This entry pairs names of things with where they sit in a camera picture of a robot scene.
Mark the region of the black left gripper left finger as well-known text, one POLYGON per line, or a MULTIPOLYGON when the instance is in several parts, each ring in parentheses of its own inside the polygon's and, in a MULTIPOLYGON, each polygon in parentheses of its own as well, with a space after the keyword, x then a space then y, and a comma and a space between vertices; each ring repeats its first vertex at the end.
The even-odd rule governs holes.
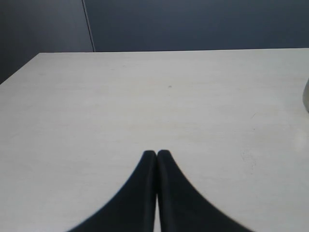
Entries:
POLYGON ((157 156, 146 150, 120 190, 72 232, 152 232, 157 194, 157 156))

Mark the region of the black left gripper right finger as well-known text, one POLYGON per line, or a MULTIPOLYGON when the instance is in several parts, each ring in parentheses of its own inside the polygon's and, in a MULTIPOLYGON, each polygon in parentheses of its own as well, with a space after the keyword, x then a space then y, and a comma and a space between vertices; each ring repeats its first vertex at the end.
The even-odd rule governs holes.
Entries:
POLYGON ((249 232, 207 201, 181 172, 172 154, 157 154, 158 205, 163 232, 249 232))

